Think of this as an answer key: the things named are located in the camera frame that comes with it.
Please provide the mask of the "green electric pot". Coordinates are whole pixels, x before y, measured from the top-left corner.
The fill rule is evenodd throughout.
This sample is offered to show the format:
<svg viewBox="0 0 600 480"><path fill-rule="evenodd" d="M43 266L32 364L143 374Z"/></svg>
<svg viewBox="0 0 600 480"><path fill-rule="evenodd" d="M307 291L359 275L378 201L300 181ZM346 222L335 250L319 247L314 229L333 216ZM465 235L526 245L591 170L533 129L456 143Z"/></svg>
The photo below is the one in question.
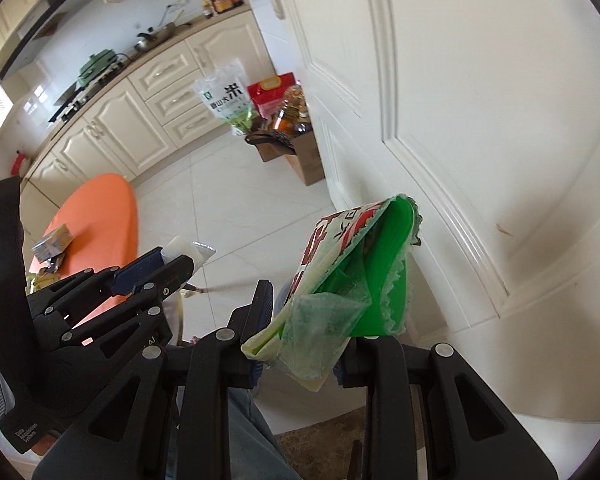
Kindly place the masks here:
<svg viewBox="0 0 600 480"><path fill-rule="evenodd" d="M88 61L80 68L78 85L85 87L106 70L107 67L116 62L117 58L117 53L111 49L104 49L97 54L92 54Z"/></svg>

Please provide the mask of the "white door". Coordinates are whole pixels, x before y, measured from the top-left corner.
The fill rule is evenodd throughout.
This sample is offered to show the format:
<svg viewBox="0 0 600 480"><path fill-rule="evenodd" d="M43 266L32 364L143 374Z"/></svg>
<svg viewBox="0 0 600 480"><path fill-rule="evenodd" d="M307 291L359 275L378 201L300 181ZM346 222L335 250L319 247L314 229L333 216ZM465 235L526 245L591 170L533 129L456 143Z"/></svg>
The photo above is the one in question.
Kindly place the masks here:
<svg viewBox="0 0 600 480"><path fill-rule="evenodd" d="M515 412L600 420L591 0L282 0L332 201L412 196L416 344Z"/></svg>

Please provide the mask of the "white rice bag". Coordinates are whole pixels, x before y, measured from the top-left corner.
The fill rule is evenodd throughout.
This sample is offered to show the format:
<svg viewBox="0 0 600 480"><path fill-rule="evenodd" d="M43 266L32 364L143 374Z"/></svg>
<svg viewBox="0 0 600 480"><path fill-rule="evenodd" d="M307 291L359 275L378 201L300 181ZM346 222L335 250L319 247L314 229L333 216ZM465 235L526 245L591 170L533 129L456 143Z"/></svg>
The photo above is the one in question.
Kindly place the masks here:
<svg viewBox="0 0 600 480"><path fill-rule="evenodd" d="M232 127L236 136L247 134L258 116L245 83L247 74L239 58L193 83L193 89L214 118Z"/></svg>

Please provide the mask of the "red rice bag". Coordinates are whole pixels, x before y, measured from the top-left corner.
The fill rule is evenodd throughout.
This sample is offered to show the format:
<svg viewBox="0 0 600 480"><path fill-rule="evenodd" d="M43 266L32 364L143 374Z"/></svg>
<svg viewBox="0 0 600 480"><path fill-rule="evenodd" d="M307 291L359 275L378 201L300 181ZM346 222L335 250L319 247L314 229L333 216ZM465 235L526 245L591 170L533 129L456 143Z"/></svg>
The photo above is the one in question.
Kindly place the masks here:
<svg viewBox="0 0 600 480"><path fill-rule="evenodd" d="M282 105L287 89L295 84L294 74L286 73L250 84L247 90L260 116L268 119Z"/></svg>

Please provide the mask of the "lower kitchen cabinets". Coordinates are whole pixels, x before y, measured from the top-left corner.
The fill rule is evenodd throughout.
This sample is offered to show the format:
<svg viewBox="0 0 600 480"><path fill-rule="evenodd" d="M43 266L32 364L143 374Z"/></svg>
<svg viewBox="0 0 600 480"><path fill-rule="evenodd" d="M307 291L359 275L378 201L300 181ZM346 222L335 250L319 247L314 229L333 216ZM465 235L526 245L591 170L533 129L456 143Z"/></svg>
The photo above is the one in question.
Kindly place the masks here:
<svg viewBox="0 0 600 480"><path fill-rule="evenodd" d="M132 63L67 125L53 128L22 182L28 242L42 237L68 197L87 180L120 174L132 181L221 127L193 85L238 60L247 82L274 68L249 9L199 23Z"/></svg>

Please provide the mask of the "range hood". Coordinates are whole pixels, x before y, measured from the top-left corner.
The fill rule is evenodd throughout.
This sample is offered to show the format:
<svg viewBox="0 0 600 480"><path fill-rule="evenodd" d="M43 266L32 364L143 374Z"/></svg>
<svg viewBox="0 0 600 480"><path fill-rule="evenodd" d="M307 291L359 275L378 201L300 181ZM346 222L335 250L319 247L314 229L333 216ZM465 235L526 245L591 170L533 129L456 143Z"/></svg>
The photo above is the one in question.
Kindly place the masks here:
<svg viewBox="0 0 600 480"><path fill-rule="evenodd" d="M41 0L16 29L18 44L0 69L0 81L31 64L59 29L92 0Z"/></svg>

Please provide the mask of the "white plastic bag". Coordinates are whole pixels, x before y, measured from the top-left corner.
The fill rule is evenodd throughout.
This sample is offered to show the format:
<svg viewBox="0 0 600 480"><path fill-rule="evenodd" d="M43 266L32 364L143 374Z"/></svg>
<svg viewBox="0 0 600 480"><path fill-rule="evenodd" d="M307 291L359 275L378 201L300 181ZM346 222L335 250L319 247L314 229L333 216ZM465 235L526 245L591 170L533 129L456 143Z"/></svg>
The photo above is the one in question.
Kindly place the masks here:
<svg viewBox="0 0 600 480"><path fill-rule="evenodd" d="M215 253L216 250L213 247L196 242L196 240L189 240L181 235L173 237L166 246L160 249L164 263L169 263L179 256L191 258L194 264L193 273L196 273Z"/></svg>

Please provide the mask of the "milk carton box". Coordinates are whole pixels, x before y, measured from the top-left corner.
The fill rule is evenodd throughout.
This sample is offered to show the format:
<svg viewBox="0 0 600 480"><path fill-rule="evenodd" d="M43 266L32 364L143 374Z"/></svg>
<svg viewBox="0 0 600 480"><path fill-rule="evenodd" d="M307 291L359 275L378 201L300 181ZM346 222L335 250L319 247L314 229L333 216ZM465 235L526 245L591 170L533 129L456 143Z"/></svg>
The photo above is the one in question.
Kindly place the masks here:
<svg viewBox="0 0 600 480"><path fill-rule="evenodd" d="M38 262L45 262L63 254L72 241L73 236L68 226L61 224L58 228L45 234L32 247L32 252Z"/></svg>

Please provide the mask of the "person's jeans legs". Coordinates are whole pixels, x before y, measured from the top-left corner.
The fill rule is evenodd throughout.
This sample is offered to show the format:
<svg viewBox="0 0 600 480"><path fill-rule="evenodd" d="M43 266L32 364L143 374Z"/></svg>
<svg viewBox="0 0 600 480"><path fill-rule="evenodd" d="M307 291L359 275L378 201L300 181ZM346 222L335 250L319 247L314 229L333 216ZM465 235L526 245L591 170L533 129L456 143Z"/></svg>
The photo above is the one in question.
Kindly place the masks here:
<svg viewBox="0 0 600 480"><path fill-rule="evenodd" d="M233 479L300 479L253 403L250 390L228 390L228 437Z"/></svg>

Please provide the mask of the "cardboard box with bottles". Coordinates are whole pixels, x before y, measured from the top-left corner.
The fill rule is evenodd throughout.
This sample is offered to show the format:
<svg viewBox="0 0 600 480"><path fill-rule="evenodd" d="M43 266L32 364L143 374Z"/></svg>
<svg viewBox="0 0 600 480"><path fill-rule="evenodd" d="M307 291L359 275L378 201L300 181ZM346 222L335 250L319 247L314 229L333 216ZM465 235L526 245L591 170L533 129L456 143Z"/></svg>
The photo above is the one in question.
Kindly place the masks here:
<svg viewBox="0 0 600 480"><path fill-rule="evenodd" d="M305 185L325 179L309 107L298 84L286 89L271 117L268 133L280 145L286 161Z"/></svg>

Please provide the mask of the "gas stove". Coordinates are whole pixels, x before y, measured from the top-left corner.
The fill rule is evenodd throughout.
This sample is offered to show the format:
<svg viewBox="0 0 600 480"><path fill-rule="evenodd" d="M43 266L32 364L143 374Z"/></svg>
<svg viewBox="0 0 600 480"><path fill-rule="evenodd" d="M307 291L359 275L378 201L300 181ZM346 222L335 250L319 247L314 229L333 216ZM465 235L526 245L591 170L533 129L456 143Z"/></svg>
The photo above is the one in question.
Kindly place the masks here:
<svg viewBox="0 0 600 480"><path fill-rule="evenodd" d="M122 58L105 68L88 84L82 84L82 86L75 84L68 96L59 99L59 103L56 104L57 110L50 116L48 123L56 125L68 122L82 110L88 101L94 99L99 91L102 91L114 78L122 74L130 64L131 59L123 55Z"/></svg>

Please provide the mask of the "green instant noodle wrapper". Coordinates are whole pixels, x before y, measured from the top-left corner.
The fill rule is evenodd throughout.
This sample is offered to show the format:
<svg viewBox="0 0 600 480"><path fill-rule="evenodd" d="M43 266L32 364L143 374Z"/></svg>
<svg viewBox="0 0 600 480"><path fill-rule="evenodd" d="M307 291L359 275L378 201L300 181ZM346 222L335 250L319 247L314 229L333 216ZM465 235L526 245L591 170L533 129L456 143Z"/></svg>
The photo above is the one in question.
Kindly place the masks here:
<svg viewBox="0 0 600 480"><path fill-rule="evenodd" d="M421 223L404 194L318 220L282 310L242 344L244 356L317 391L351 339L403 333Z"/></svg>

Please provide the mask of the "small cardboard box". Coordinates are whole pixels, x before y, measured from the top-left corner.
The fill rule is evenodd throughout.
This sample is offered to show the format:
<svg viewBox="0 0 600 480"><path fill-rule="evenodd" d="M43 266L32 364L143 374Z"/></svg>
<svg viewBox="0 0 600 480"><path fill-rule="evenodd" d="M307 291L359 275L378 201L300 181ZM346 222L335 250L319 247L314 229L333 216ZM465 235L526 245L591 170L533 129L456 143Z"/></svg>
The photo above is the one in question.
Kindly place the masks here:
<svg viewBox="0 0 600 480"><path fill-rule="evenodd" d="M280 156L296 154L292 148L280 142L276 136L262 130L248 133L245 141L257 149L262 162L270 162Z"/></svg>

